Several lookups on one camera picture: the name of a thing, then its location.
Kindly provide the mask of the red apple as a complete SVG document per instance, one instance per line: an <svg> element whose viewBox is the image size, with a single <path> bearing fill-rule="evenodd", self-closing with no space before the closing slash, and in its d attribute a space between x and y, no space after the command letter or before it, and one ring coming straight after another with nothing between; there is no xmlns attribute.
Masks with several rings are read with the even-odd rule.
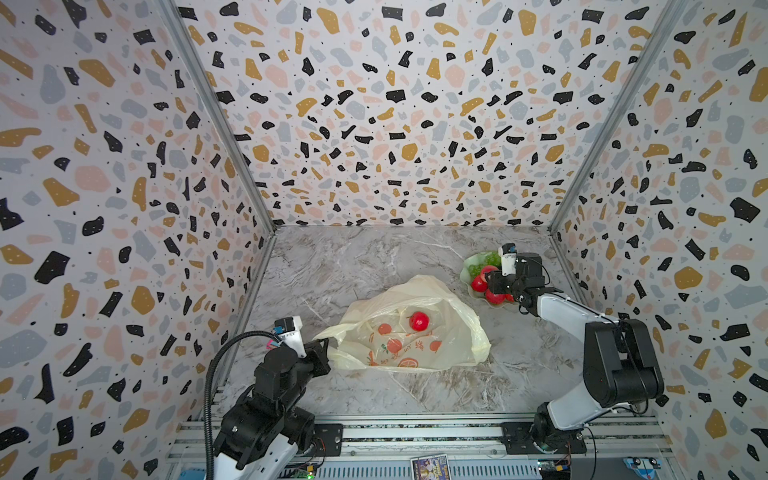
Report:
<svg viewBox="0 0 768 480"><path fill-rule="evenodd" d="M470 287L474 292L484 294L488 290L488 282L486 280L486 275L483 273L477 275L472 280Z"/></svg>
<svg viewBox="0 0 768 480"><path fill-rule="evenodd" d="M430 317L428 314L416 311L409 317L409 326L415 332L426 331L430 324Z"/></svg>
<svg viewBox="0 0 768 480"><path fill-rule="evenodd" d="M491 305L501 305L504 304L506 301L506 296L504 294L496 294L491 292L490 290L486 290L484 292L485 299L491 304Z"/></svg>

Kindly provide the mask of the green grapes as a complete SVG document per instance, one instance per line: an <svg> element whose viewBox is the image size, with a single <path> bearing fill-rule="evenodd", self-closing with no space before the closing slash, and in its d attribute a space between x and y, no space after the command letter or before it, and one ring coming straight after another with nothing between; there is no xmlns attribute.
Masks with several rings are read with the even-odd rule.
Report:
<svg viewBox="0 0 768 480"><path fill-rule="evenodd" d="M496 251L481 252L473 256L467 270L472 279L481 274L485 267L495 267L500 269L501 259Z"/></svg>

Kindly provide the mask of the cream plastic bag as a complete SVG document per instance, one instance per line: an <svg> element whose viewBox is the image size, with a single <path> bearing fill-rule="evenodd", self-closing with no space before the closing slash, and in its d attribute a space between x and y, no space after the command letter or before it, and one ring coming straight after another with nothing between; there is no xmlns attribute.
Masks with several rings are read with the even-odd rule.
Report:
<svg viewBox="0 0 768 480"><path fill-rule="evenodd" d="M409 317L429 315L426 331L415 332ZM491 343L477 313L444 282L416 275L348 307L340 323L315 336L328 338L335 369L433 372L485 362Z"/></svg>

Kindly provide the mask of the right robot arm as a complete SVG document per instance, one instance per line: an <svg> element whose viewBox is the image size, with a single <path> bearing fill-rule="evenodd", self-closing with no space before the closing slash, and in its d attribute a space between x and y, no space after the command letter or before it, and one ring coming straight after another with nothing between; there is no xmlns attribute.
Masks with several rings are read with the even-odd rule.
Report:
<svg viewBox="0 0 768 480"><path fill-rule="evenodd" d="M543 453L575 447L588 424L615 409L646 408L664 390L647 326L583 305L550 284L541 256L499 247L501 267L482 274L487 291L512 297L519 311L553 323L583 345L582 380L556 400L541 404L523 438Z"/></svg>

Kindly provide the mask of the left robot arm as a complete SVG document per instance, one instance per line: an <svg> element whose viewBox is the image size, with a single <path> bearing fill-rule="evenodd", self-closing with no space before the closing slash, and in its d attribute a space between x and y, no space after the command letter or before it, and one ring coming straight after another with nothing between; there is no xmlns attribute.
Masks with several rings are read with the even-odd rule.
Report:
<svg viewBox="0 0 768 480"><path fill-rule="evenodd" d="M254 383L222 417L218 433L213 433L216 368L230 348L251 337L277 338L265 331L239 334L221 347L207 370L202 419L208 479L243 479L252 472L273 479L292 457L314 444L315 416L297 403L311 380L331 372L326 339L306 343L303 358L285 340L280 341L265 354Z"/></svg>

